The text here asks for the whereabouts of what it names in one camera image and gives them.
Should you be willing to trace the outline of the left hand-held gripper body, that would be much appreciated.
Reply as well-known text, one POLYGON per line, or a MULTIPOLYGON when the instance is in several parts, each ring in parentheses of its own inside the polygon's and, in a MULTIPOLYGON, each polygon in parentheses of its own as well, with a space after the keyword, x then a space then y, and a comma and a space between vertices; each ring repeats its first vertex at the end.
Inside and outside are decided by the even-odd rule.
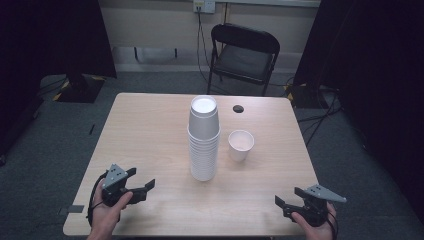
POLYGON ((111 165, 102 185, 102 199, 106 206, 113 207, 128 192, 126 188, 128 178, 125 170, 117 164, 111 165))

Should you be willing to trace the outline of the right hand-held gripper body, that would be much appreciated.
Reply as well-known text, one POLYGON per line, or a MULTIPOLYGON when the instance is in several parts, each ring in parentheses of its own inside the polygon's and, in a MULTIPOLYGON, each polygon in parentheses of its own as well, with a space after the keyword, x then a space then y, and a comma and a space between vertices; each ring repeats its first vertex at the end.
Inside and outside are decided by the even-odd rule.
POLYGON ((299 213, 309 225, 313 227, 321 226, 328 217, 328 202, 346 203, 347 198, 329 190, 328 188, 315 184, 306 189, 306 198, 301 198, 304 205, 296 207, 294 212, 299 213))

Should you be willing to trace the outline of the stack of white cups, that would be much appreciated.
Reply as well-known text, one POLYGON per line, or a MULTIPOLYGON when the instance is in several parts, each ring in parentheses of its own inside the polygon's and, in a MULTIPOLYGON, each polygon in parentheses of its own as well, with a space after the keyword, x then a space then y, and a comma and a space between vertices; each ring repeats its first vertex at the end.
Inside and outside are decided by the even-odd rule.
POLYGON ((220 130, 216 100, 210 95, 194 97, 187 132, 190 170, 198 181, 209 181, 216 174, 220 130))

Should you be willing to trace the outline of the single white paper cup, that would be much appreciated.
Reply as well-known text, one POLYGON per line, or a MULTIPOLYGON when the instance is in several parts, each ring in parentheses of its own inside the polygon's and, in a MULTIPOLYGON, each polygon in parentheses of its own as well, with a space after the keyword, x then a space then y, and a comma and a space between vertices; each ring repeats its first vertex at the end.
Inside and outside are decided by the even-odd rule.
POLYGON ((244 161, 255 144, 253 135, 246 130, 235 130, 228 137, 229 156, 233 161, 244 161))

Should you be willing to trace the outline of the person's right hand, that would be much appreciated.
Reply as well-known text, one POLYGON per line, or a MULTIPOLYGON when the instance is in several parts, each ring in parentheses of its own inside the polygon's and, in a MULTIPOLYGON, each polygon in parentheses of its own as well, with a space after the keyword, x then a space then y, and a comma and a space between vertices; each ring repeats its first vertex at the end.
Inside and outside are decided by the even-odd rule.
POLYGON ((336 240, 338 235, 338 223, 336 220, 336 210, 331 203, 327 204, 329 211, 328 220, 319 227, 313 227, 297 212, 291 216, 295 222, 302 228, 306 240, 336 240))

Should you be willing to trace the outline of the person's left hand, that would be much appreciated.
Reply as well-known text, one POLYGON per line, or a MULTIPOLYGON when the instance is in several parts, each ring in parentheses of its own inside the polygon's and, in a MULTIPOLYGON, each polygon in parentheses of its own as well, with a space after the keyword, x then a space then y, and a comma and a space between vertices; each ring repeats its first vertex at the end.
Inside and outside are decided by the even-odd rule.
POLYGON ((126 207, 132 196, 132 192, 127 192, 113 207, 108 207, 102 203, 102 188, 98 187, 93 199, 95 208, 89 235, 112 235, 121 211, 126 207))

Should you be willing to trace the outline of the grey tape strip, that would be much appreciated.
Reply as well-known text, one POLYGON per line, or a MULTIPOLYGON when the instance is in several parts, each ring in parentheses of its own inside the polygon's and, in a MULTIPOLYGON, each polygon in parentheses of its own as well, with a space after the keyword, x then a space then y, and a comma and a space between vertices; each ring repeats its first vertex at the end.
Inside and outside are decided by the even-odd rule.
POLYGON ((70 205, 67 207, 62 207, 58 214, 62 216, 67 216, 69 213, 82 213, 84 210, 83 205, 70 205))

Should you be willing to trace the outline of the black stand base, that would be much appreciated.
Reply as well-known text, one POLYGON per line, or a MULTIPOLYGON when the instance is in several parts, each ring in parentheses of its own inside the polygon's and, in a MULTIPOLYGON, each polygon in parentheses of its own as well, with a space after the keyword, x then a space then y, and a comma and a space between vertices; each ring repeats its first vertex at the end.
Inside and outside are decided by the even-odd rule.
POLYGON ((306 85, 285 87, 286 97, 294 108, 318 109, 321 107, 318 92, 306 85))
POLYGON ((57 102, 94 103, 105 79, 100 76, 67 74, 64 84, 53 97, 57 102))

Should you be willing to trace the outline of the black folding chair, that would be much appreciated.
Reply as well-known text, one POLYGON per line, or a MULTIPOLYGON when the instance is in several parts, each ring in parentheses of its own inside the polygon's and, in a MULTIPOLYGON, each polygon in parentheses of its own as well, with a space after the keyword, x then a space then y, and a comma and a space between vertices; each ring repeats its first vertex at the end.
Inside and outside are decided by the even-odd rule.
POLYGON ((266 94, 280 43, 272 34, 245 26, 224 23, 211 30, 212 56, 209 67, 207 93, 212 78, 228 77, 263 87, 266 94))

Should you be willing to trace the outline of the black curtain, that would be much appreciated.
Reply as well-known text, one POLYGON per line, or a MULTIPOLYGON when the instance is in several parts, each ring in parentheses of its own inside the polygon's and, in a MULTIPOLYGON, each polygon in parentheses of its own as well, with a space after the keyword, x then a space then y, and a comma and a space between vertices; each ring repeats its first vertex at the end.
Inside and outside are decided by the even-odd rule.
POLYGON ((0 0, 0 156, 61 74, 116 76, 99 0, 0 0))
POLYGON ((338 89, 424 224, 424 0, 320 0, 294 82, 338 89))

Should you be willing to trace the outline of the white wall socket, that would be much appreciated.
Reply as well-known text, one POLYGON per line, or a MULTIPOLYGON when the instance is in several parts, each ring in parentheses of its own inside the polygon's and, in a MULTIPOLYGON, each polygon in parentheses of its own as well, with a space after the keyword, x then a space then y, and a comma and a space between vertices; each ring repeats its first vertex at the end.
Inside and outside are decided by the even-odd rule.
POLYGON ((216 3, 213 0, 193 0, 193 11, 195 13, 214 14, 216 3))

